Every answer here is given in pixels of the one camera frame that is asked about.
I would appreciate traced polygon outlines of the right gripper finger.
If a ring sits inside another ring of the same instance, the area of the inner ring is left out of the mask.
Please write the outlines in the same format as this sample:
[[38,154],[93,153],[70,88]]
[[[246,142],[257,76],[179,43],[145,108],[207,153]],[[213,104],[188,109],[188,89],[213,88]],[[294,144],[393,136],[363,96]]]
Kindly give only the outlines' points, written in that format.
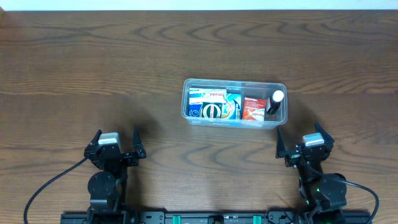
[[282,139],[281,132],[279,131],[279,128],[277,130],[277,144],[276,144],[276,152],[275,152],[275,157],[276,158],[285,158],[285,157],[290,157],[290,152],[285,149],[285,145]]
[[335,140],[322,128],[318,121],[315,121],[315,131],[320,133],[327,146],[332,146]]

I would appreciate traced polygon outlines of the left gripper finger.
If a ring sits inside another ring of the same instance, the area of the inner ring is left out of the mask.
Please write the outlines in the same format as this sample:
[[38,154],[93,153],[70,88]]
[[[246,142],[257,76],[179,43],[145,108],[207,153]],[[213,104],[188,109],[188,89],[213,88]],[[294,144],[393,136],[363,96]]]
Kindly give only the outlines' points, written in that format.
[[99,140],[101,134],[102,134],[102,130],[100,130],[100,129],[97,130],[94,138],[90,141],[90,143],[86,147],[87,152],[91,152],[91,151],[95,152],[98,150],[98,145],[99,145],[98,140]]
[[146,158],[146,150],[139,137],[139,133],[136,127],[133,130],[132,146],[137,158]]

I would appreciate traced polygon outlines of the red medicine box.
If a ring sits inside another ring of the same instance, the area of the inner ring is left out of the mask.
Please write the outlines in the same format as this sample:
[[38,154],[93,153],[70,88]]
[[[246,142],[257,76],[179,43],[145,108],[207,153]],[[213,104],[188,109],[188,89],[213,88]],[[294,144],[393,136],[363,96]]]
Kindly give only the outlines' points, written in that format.
[[243,120],[264,121],[266,100],[257,98],[244,99]]

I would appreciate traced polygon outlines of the dark bottle white cap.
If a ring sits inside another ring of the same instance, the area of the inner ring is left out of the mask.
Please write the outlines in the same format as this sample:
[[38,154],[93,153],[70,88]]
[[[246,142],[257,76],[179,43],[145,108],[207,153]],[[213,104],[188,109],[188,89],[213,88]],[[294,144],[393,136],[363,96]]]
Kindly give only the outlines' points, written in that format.
[[266,101],[266,113],[267,114],[275,114],[275,112],[279,109],[282,100],[284,99],[284,92],[277,90],[275,91],[271,97],[269,97]]

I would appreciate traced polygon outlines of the blue Kool Fever box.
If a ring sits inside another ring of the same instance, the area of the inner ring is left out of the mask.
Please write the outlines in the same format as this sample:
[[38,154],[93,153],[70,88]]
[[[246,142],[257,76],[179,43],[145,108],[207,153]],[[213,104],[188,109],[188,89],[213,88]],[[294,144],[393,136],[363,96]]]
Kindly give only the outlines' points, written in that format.
[[[202,104],[190,105],[188,102],[188,116],[201,117]],[[241,119],[241,95],[228,93],[226,103],[222,104],[221,119]]]

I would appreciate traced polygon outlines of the white Panadol box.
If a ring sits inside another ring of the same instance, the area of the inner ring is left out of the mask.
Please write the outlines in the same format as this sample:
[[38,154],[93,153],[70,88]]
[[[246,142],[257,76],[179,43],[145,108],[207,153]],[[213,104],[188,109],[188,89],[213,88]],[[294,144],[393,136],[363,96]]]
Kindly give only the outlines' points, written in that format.
[[189,104],[226,103],[226,89],[190,88]]

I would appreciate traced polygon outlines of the green Zam-Buk box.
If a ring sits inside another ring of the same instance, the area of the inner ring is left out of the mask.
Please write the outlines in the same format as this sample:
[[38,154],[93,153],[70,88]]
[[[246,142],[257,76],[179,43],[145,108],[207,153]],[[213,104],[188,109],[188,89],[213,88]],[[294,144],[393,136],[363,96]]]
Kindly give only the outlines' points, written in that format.
[[222,103],[204,102],[201,107],[202,118],[221,118]]

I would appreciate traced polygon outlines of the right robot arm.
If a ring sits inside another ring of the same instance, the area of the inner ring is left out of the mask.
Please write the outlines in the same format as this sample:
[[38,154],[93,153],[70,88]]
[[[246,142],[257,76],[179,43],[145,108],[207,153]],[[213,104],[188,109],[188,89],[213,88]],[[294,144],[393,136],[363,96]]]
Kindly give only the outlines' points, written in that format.
[[286,167],[298,169],[299,192],[307,207],[294,215],[294,223],[346,223],[342,207],[346,205],[347,186],[341,174],[326,174],[321,162],[331,154],[334,139],[315,123],[315,133],[303,137],[294,149],[286,149],[277,131],[275,157]]

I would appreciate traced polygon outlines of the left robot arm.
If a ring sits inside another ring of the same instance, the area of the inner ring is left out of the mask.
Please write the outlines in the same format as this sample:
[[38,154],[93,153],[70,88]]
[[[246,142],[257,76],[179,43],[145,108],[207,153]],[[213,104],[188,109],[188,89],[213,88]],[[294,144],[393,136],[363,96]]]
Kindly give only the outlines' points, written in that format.
[[86,223],[139,223],[138,212],[126,203],[127,168],[138,166],[146,158],[146,151],[137,130],[133,131],[131,152],[121,152],[118,133],[97,131],[85,148],[84,157],[89,159],[99,172],[88,181],[90,207]]

